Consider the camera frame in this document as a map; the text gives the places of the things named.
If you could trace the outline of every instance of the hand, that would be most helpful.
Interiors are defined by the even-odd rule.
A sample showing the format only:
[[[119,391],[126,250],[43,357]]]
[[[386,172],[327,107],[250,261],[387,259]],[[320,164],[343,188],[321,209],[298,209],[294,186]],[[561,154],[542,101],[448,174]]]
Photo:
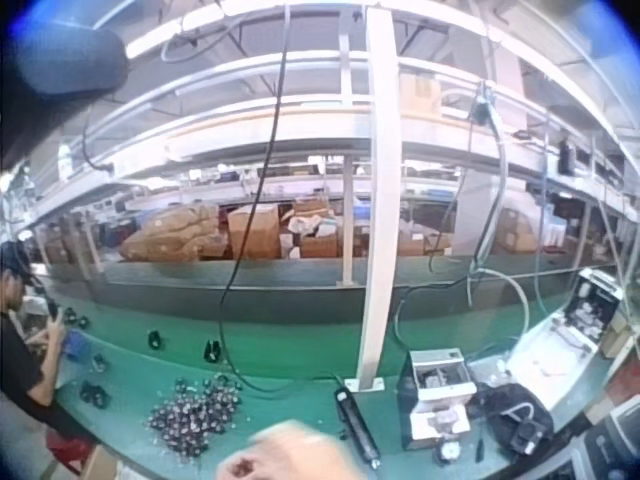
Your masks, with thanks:
[[[339,442],[297,422],[257,434],[255,445],[225,461],[217,480],[363,480]]]
[[[49,335],[49,344],[62,345],[67,336],[67,329],[62,322],[62,311],[58,312],[58,317],[54,320],[52,317],[47,319],[47,333]]]

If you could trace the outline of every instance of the black component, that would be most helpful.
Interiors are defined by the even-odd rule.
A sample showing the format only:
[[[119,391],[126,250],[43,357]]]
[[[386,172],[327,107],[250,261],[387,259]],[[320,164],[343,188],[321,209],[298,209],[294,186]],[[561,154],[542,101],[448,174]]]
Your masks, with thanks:
[[[476,446],[476,463],[481,463],[482,461],[484,461],[484,438],[480,438]]]
[[[93,399],[93,389],[94,386],[89,382],[82,382],[82,386],[80,387],[80,400],[84,403],[90,403]]]
[[[101,354],[94,355],[91,363],[93,364],[93,369],[98,373],[104,373],[107,371],[107,361]]]
[[[164,342],[162,341],[162,337],[160,336],[160,332],[158,332],[157,330],[152,330],[149,332],[147,343],[149,344],[149,348],[151,350],[160,350],[164,344]]]
[[[568,139],[563,139],[558,145],[558,174],[569,177],[575,176],[576,170],[576,147],[569,143]]]
[[[86,330],[87,328],[89,328],[90,323],[91,322],[89,322],[89,319],[86,317],[86,315],[83,315],[78,319],[78,327],[82,330]]]
[[[338,406],[338,416],[345,424],[362,460],[372,466],[380,462],[380,451],[367,428],[353,394],[346,387],[338,388],[333,394]]]
[[[511,449],[520,455],[531,455],[542,440],[545,430],[543,425],[524,418],[511,439]]]
[[[75,325],[78,321],[78,316],[73,308],[67,307],[64,310],[64,322],[68,325]]]
[[[204,360],[209,363],[218,363],[221,355],[222,348],[220,347],[220,342],[217,340],[208,340],[204,347]]]
[[[99,385],[93,387],[93,406],[99,408],[100,410],[104,410],[109,406],[109,401],[111,397],[104,391]]]

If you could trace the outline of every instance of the worker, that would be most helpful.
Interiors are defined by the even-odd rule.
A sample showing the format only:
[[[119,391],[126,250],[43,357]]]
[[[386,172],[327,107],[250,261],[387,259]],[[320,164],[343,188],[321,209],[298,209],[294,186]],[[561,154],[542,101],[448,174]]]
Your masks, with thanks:
[[[65,437],[87,438],[80,427],[55,400],[55,387],[62,345],[66,336],[58,318],[48,318],[46,330],[35,338],[45,342],[47,351],[42,365],[29,352],[9,312],[22,307],[25,286],[31,284],[29,259],[21,242],[0,245],[0,390],[30,417],[51,426]]]

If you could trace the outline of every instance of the electrical cable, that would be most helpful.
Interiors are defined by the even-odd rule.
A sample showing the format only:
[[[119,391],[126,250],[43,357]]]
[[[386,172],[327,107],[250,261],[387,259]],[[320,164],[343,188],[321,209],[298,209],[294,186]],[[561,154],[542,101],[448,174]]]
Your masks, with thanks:
[[[87,110],[87,120],[84,123],[84,128],[82,129],[82,141],[81,141],[81,151],[82,157],[87,165],[89,165],[93,170],[97,170],[99,172],[107,172],[108,174],[113,173],[113,165],[96,165],[91,161],[91,157],[87,153],[87,129],[89,128],[89,122],[91,121],[91,112],[93,111],[93,104],[89,106]]]
[[[473,146],[473,119],[470,118],[469,119],[469,140],[467,142],[467,157],[471,155],[472,146]],[[451,203],[449,203],[449,206],[447,207],[447,210],[444,212],[444,216],[442,217],[442,221],[440,222],[440,228],[438,229],[438,238],[436,239],[436,244],[434,245],[433,250],[431,250],[429,255],[428,267],[429,267],[430,273],[436,273],[433,271],[433,257],[435,253],[438,251],[438,247],[440,246],[440,240],[442,239],[442,230],[444,228],[444,225],[447,219],[449,218],[449,215],[453,211],[453,207],[458,203],[458,198],[460,197],[460,192],[462,192],[462,188],[464,187],[464,182],[466,179],[467,179],[467,170],[465,169],[464,173],[462,174],[462,178],[460,179],[460,185],[458,186],[456,195],[451,201]]]
[[[208,52],[209,50],[211,50],[213,47],[215,47],[216,45],[218,45],[222,40],[224,40],[227,35],[229,35],[233,29],[235,29],[238,25],[240,25],[245,18],[246,15],[241,16],[240,18],[236,19],[235,21],[233,21],[227,28],[225,28],[225,30],[218,36],[216,37],[214,40],[212,40],[211,42],[209,42],[205,47],[201,48],[200,50],[196,50],[193,53],[190,53],[189,55],[185,55],[184,57],[177,57],[177,58],[169,58],[169,48],[171,47],[174,39],[176,37],[180,37],[180,38],[185,38],[182,37],[182,33],[175,33],[169,40],[167,40],[165,42],[165,44],[162,46],[162,50],[160,51],[160,59],[164,62],[164,63],[169,63],[169,64],[175,64],[175,63],[182,63],[182,62],[187,62],[189,60],[193,60],[194,58],[199,57],[200,55]],[[196,42],[199,39],[187,39],[190,42]]]
[[[271,128],[271,136],[269,138],[269,143],[267,145],[267,151],[265,154],[265,159],[264,159],[264,163],[262,166],[262,172],[260,174],[260,179],[258,182],[258,188],[256,190],[256,194],[255,194],[255,198],[253,200],[253,203],[251,204],[251,211],[249,213],[249,218],[247,219],[247,225],[245,227],[244,230],[244,234],[242,236],[242,243],[240,244],[240,250],[238,251],[238,258],[234,264],[233,267],[233,271],[231,272],[231,276],[229,277],[229,280],[227,281],[227,284],[225,285],[225,288],[222,292],[222,295],[220,297],[220,302],[218,304],[219,307],[219,312],[218,312],[218,334],[220,337],[220,344],[222,346],[222,349],[224,351],[225,354],[225,358],[227,360],[227,363],[229,364],[229,368],[231,369],[232,373],[234,374],[234,376],[238,379],[238,381],[240,381],[242,384],[244,384],[246,387],[250,388],[251,390],[254,390],[258,393],[262,393],[262,394],[269,394],[269,395],[273,395],[273,394],[282,394],[288,390],[291,390],[294,387],[298,387],[301,383],[309,383],[309,382],[313,382],[316,380],[326,380],[327,378],[335,380],[336,383],[338,383],[340,386],[343,386],[344,382],[342,381],[342,379],[336,375],[335,373],[330,373],[330,372],[326,372],[326,375],[324,375],[325,372],[320,372],[323,373],[323,375],[317,375],[317,376],[313,376],[310,378],[303,378],[303,379],[299,379],[299,380],[293,380],[289,383],[287,383],[286,385],[277,387],[277,388],[263,388],[263,387],[259,387],[257,385],[255,385],[254,383],[252,383],[250,380],[248,380],[246,377],[244,377],[240,371],[238,370],[238,368],[235,366],[235,364],[233,363],[233,360],[231,358],[230,352],[229,352],[229,346],[227,344],[227,339],[226,339],[226,335],[225,335],[225,331],[224,331],[224,317],[225,317],[225,311],[224,311],[224,304],[225,304],[225,300],[227,299],[227,296],[229,294],[229,292],[231,291],[231,288],[233,286],[233,282],[236,279],[236,276],[238,275],[238,271],[240,269],[240,265],[242,264],[242,259],[244,257],[244,251],[246,249],[247,246],[247,241],[249,239],[249,232],[251,231],[251,225],[253,223],[253,219],[255,217],[256,214],[256,210],[258,208],[258,203],[260,202],[260,196],[262,194],[262,189],[264,187],[264,183],[265,180],[267,178],[267,170],[269,167],[269,163],[271,162],[271,156],[273,154],[273,150],[275,147],[275,141],[276,141],[276,134],[278,132],[278,123],[280,120],[280,109],[282,106],[282,94],[283,94],[283,90],[284,90],[284,80],[285,80],[285,73],[286,73],[286,64],[287,64],[287,53],[289,51],[289,41],[290,41],[290,37],[291,37],[291,11],[290,11],[290,7],[288,4],[284,5],[284,42],[283,42],[283,48],[282,48],[282,60],[280,62],[280,71],[278,74],[278,84],[277,84],[277,89],[276,89],[276,104],[275,104],[275,111],[274,111],[274,116],[273,116],[273,125]]]
[[[544,218],[546,214],[547,205],[547,175],[549,173],[549,159],[547,158],[547,149],[549,147],[549,116],[547,115],[547,124],[544,132],[544,152],[543,158],[543,170],[542,170],[542,198],[540,200],[540,222],[538,223],[538,248],[536,248],[535,266],[533,274],[533,289],[536,294],[536,301],[538,306],[545,317],[549,316],[549,311],[545,307],[542,301],[542,295],[540,295],[540,254],[543,248],[542,235],[544,233]]]

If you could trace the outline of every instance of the brown cardboard box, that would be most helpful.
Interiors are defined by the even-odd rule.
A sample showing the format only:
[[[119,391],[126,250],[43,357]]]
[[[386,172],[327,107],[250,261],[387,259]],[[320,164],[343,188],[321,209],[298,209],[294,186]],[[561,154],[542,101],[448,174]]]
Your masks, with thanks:
[[[233,258],[238,258],[242,238],[249,220],[251,206],[239,208],[228,215]],[[245,258],[280,258],[280,220],[277,205],[258,205],[244,251]]]
[[[502,227],[512,233],[533,233],[529,217],[511,208],[502,209],[498,220],[498,227]]]
[[[514,233],[502,227],[498,227],[496,242],[511,253],[534,253],[538,249],[533,233]]]
[[[298,217],[329,216],[329,201],[325,197],[297,198],[293,204],[294,215]]]
[[[419,257],[424,255],[424,235],[404,233],[398,235],[398,256]]]
[[[441,115],[440,82],[410,73],[400,74],[400,109]]]
[[[337,234],[325,237],[302,237],[300,239],[301,258],[335,258],[337,256]]]

